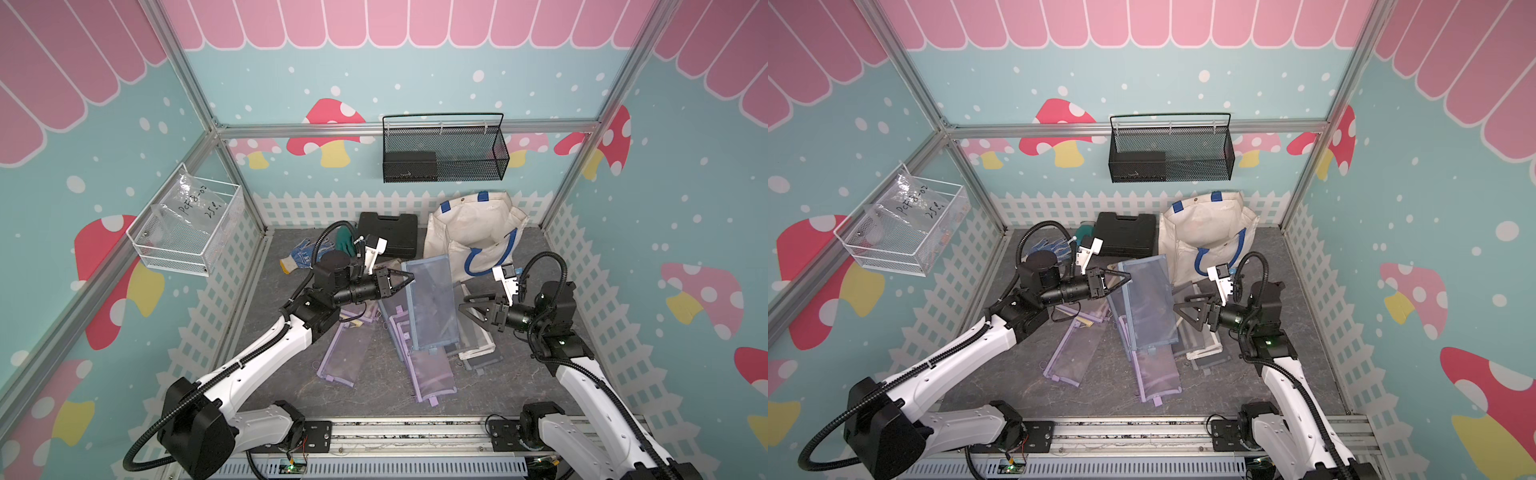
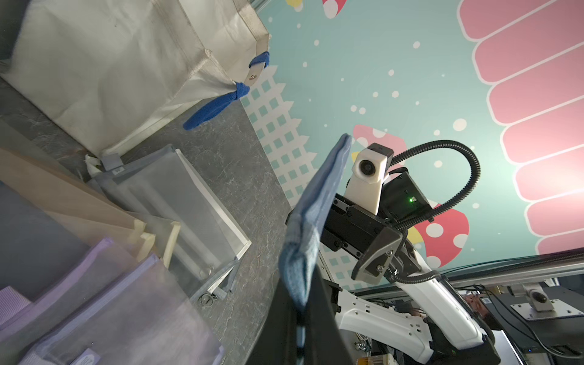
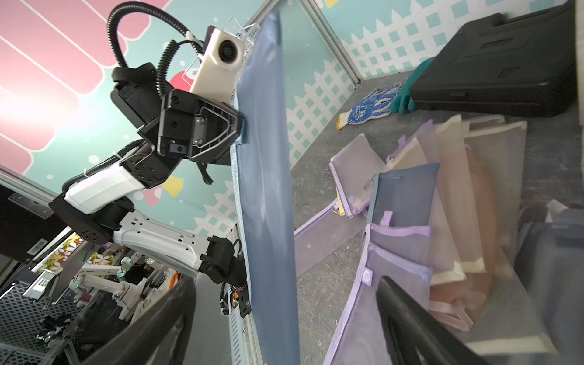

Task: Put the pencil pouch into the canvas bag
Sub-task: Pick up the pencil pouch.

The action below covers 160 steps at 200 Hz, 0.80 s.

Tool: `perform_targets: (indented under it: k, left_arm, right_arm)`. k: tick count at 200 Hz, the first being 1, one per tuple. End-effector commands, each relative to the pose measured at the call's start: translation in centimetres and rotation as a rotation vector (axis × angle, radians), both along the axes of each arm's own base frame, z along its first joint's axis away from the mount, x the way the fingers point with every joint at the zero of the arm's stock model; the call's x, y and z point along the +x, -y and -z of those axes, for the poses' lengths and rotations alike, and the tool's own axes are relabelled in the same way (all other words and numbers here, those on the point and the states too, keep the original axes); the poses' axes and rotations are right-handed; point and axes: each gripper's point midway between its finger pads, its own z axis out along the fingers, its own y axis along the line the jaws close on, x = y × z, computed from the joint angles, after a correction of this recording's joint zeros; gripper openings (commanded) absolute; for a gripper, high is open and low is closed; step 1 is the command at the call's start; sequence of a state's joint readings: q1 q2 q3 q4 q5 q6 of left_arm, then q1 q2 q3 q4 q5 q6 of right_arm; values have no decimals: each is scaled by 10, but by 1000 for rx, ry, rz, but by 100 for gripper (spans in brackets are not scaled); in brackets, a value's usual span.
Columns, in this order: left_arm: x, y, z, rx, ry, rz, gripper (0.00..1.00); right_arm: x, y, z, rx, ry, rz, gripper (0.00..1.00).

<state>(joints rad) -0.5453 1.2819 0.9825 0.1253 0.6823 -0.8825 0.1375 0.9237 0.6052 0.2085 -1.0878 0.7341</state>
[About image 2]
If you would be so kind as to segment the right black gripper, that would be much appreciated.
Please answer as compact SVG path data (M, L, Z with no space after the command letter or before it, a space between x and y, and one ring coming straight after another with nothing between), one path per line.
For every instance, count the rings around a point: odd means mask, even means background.
M383 278L390 283L421 284L433 279L408 240L409 218L431 207L407 170L389 172L382 186L380 216L350 199L335 195L320 242L334 252L343 249L357 259L351 278L371 285Z

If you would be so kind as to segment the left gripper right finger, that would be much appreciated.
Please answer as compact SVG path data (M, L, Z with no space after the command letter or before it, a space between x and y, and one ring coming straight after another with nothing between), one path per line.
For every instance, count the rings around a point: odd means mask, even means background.
M338 305L340 293L342 289L337 284L325 280L321 271L314 269L304 316L304 364L354 364L335 321L335 316L341 310Z

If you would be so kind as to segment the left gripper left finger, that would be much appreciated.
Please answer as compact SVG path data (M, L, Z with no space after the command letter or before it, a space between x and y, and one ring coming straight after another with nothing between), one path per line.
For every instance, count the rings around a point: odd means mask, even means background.
M297 310L282 281L246 364L297 364Z

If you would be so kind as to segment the blue mesh pencil pouch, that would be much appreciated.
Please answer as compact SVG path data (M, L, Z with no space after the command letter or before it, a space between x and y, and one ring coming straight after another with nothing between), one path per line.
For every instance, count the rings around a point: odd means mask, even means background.
M308 183L287 219L278 269L290 299L300 313L307 307L320 237L350 149L351 136L343 134Z

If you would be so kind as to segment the blue grey mesh pouch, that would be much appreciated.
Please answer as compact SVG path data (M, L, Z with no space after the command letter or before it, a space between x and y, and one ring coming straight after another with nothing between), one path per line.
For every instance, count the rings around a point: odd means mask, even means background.
M15 190L1 184L1 288L35 301L89 246Z

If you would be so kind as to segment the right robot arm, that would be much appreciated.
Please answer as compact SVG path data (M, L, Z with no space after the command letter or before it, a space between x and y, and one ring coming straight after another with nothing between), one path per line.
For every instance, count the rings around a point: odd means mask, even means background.
M438 140L401 154L371 144L357 156L345 194L337 192L351 147L342 135L309 182L287 218L279 258L281 281L296 310L297 362L315 364L319 345L344 355L340 331L364 335L419 364L498 364L491 329L458 291L424 261L408 240L408 230L446 213L476 187L480 163L462 143ZM470 166L467 184L445 204L431 207L413 182L389 181L406 176L402 162L436 149L459 152ZM348 248L357 259L354 280L396 283L422 309L421 316L401 313L362 300L324 281L316 267L323 238Z

